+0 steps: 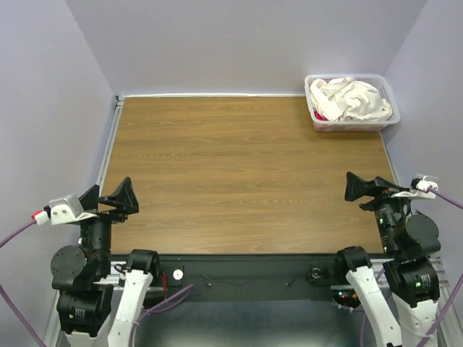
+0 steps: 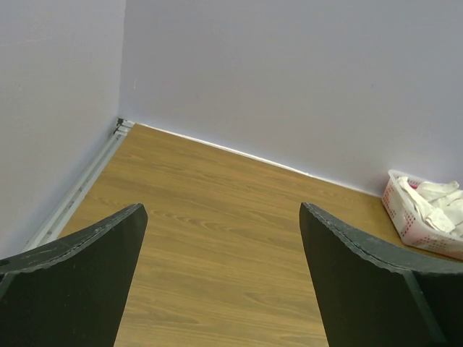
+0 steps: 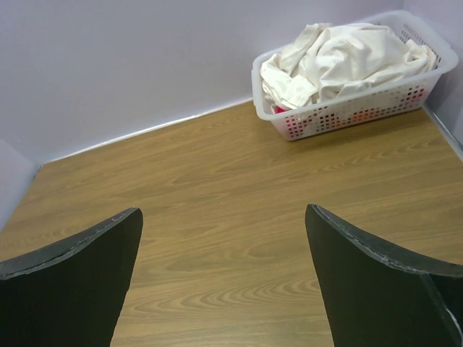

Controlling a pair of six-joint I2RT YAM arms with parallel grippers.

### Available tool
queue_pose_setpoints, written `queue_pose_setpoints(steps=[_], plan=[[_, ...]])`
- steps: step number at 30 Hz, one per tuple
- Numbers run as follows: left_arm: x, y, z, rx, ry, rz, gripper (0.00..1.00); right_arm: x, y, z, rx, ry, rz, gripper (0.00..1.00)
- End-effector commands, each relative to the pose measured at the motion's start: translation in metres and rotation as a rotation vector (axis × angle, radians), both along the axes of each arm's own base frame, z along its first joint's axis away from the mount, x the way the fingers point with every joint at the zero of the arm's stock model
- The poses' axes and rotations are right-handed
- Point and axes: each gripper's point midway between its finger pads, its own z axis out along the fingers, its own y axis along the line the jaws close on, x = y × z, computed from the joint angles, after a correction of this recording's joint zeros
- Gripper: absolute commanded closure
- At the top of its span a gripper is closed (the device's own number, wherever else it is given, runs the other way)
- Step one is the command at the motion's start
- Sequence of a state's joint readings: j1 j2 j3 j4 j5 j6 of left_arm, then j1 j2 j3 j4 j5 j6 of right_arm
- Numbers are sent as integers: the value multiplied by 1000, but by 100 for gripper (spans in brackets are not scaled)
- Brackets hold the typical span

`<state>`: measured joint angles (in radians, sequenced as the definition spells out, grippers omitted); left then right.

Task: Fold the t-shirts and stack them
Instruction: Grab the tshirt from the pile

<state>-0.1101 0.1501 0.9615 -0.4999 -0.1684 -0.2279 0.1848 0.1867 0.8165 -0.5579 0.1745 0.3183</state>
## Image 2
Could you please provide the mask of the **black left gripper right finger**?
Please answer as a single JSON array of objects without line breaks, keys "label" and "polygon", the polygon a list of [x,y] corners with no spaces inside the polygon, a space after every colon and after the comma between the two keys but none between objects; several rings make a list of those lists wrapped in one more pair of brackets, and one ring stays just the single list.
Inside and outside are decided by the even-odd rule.
[{"label": "black left gripper right finger", "polygon": [[413,252],[310,203],[302,243],[330,346],[460,346],[462,264]]}]

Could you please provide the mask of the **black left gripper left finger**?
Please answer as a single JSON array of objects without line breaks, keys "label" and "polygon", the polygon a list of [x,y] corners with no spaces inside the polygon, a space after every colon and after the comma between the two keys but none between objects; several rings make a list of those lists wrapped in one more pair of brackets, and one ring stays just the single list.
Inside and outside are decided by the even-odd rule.
[{"label": "black left gripper left finger", "polygon": [[2,346],[113,346],[148,214],[129,205],[1,260]]}]

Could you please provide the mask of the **white t shirt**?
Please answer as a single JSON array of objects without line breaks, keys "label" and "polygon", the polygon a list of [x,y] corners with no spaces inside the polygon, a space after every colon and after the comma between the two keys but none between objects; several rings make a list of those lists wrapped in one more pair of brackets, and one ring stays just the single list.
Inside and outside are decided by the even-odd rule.
[{"label": "white t shirt", "polygon": [[396,179],[422,221],[432,229],[462,238],[462,190],[456,181],[423,181],[413,188],[406,176]]}]

